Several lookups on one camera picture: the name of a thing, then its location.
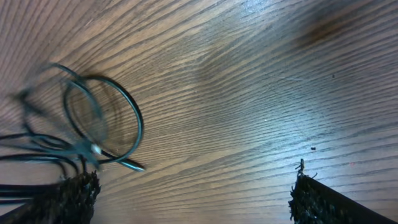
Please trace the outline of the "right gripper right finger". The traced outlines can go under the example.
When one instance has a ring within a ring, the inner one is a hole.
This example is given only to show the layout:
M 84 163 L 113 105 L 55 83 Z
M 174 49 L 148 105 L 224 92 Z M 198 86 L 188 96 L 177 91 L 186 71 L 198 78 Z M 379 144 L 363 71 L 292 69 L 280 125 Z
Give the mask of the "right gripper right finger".
M 304 168 L 301 159 L 290 191 L 290 220 L 295 224 L 397 224 L 306 175 Z

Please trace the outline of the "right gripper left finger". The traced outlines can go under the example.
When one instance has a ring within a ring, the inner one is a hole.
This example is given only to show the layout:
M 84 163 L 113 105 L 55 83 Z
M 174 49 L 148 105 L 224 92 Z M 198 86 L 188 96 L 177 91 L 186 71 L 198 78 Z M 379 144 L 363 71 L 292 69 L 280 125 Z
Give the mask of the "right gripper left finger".
M 19 203 L 21 206 L 1 215 L 1 223 L 89 224 L 100 191 L 96 172 L 85 172 L 52 185 L 2 185 L 1 193 L 28 199 L 2 200 L 2 204 Z

